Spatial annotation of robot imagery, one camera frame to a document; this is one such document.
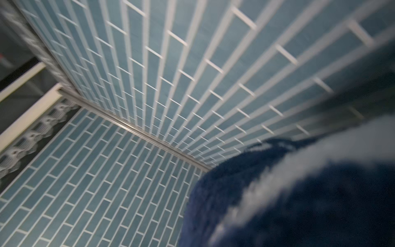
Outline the navy blue star blanket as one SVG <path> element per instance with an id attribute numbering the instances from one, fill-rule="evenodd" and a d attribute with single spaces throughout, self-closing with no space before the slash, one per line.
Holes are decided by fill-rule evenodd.
<path id="1" fill-rule="evenodd" d="M 179 237 L 181 247 L 394 244 L 394 115 L 248 147 L 196 183 Z"/>

